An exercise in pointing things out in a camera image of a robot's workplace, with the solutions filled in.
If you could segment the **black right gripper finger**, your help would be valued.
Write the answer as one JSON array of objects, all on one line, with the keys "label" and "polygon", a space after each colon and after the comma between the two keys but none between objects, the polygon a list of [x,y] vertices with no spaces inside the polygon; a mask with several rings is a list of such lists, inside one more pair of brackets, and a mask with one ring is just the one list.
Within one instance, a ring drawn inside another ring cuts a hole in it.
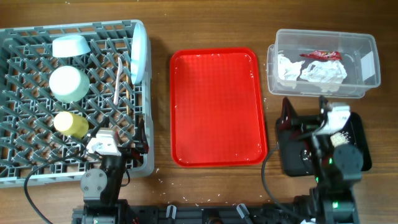
[{"label": "black right gripper finger", "polygon": [[290,130],[294,125],[294,120],[297,118],[297,113],[294,110],[290,100],[287,97],[284,97],[282,101],[282,111],[281,116],[279,118],[278,131],[282,130]]},{"label": "black right gripper finger", "polygon": [[328,112],[328,100],[324,96],[319,96],[318,98],[319,107],[320,107],[320,114],[322,117],[327,117]]}]

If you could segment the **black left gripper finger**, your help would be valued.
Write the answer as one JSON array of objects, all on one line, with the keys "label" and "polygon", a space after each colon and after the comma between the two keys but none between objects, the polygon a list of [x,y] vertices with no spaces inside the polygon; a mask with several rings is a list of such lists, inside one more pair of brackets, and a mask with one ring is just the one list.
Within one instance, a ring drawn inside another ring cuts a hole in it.
[{"label": "black left gripper finger", "polygon": [[145,132],[145,122],[143,119],[140,120],[136,131],[136,149],[141,154],[147,154],[149,152],[149,145]]},{"label": "black left gripper finger", "polygon": [[97,132],[101,128],[108,128],[108,127],[109,127],[109,117],[105,116],[103,120],[100,122],[100,124],[95,126],[91,131],[88,131],[86,135],[88,138],[93,138],[96,136]]}]

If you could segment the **white paper napkin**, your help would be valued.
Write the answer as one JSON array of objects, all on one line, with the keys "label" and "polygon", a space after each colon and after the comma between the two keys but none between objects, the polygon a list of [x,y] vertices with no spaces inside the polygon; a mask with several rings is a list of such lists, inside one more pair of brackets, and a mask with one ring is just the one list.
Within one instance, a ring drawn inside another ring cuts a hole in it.
[{"label": "white paper napkin", "polygon": [[279,54],[278,59],[278,77],[285,80],[283,86],[297,87],[297,81],[306,81],[313,83],[326,83],[321,86],[321,92],[333,92],[339,89],[338,86],[330,85],[342,84],[348,76],[343,64],[339,60],[299,60],[292,62],[284,54]]}]

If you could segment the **yellow plastic cup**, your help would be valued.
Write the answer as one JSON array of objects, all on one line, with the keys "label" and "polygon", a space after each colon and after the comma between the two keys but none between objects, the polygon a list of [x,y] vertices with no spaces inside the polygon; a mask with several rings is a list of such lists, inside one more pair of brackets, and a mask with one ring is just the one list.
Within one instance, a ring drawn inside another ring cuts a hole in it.
[{"label": "yellow plastic cup", "polygon": [[58,132],[78,139],[83,138],[89,129],[88,121],[84,117],[67,111],[57,114],[53,125]]}]

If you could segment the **red snack wrapper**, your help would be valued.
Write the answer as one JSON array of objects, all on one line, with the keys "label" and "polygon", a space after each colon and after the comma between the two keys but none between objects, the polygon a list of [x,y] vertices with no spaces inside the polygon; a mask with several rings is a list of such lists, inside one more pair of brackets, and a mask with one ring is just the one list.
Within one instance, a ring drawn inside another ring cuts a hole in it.
[{"label": "red snack wrapper", "polygon": [[308,54],[300,54],[300,56],[316,60],[342,60],[341,54],[337,51],[328,52],[316,50]]}]

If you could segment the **wooden chopstick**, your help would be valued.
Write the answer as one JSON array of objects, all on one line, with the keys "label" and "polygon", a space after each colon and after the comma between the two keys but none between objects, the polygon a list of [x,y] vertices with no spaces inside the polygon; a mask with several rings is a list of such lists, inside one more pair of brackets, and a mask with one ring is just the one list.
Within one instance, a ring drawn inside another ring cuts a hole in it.
[{"label": "wooden chopstick", "polygon": [[[128,68],[129,68],[129,64],[128,64],[128,61],[126,61],[126,69],[128,69]],[[126,83],[127,83],[127,85],[129,85],[129,77],[126,72],[125,72],[125,74],[126,74]],[[128,101],[130,100],[130,92],[127,88],[126,88],[126,98],[128,99]],[[130,115],[130,107],[128,104],[126,104],[126,114],[128,116]]]}]

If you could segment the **white plastic fork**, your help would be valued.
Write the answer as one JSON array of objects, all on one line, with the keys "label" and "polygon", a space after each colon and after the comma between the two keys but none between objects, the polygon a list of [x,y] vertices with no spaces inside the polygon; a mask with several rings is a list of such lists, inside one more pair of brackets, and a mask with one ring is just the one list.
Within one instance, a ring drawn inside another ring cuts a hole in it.
[{"label": "white plastic fork", "polygon": [[116,82],[115,82],[115,89],[114,89],[114,97],[113,97],[113,104],[117,106],[119,104],[119,92],[120,92],[120,79],[121,75],[123,74],[123,62],[121,58],[118,58],[118,69],[116,74]]}]

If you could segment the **large light blue plate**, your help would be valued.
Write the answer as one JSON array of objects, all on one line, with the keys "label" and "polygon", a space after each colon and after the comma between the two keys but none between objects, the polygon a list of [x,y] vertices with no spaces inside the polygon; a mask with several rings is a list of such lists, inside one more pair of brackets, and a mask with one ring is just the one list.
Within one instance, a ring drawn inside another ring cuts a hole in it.
[{"label": "large light blue plate", "polygon": [[131,44],[131,82],[137,85],[144,77],[148,52],[147,32],[143,24],[135,25]]}]

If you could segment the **small light blue bowl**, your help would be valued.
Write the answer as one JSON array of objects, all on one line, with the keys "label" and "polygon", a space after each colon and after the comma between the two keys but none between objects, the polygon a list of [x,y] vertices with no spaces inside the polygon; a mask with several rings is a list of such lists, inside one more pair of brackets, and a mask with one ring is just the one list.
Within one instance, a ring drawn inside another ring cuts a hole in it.
[{"label": "small light blue bowl", "polygon": [[52,55],[58,58],[79,56],[90,51],[90,46],[82,35],[59,37],[52,42]]}]

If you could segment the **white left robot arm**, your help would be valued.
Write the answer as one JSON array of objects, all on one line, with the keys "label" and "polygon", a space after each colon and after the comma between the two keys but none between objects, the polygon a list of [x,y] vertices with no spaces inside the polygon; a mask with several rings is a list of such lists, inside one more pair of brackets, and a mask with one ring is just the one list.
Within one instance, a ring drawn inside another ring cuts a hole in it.
[{"label": "white left robot arm", "polygon": [[134,146],[122,147],[115,129],[109,128],[106,117],[98,127],[87,133],[86,149],[90,154],[101,156],[99,168],[86,171],[80,187],[83,192],[84,207],[80,214],[73,214],[72,223],[139,223],[126,199],[119,193],[128,160],[139,160],[141,154],[149,152],[145,132],[145,122],[140,120],[138,129],[132,137]]}]

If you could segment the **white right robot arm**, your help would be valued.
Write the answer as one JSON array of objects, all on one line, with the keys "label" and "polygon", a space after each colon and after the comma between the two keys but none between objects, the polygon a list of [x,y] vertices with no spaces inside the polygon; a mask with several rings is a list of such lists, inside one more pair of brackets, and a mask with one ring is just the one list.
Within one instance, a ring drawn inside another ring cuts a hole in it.
[{"label": "white right robot arm", "polygon": [[351,117],[349,105],[319,99],[317,115],[298,115],[288,98],[282,101],[276,121],[279,155],[290,177],[312,175],[316,186],[307,195],[294,198],[285,211],[303,221],[358,223],[353,185],[362,179],[363,153],[351,143],[335,146],[332,135]]}]

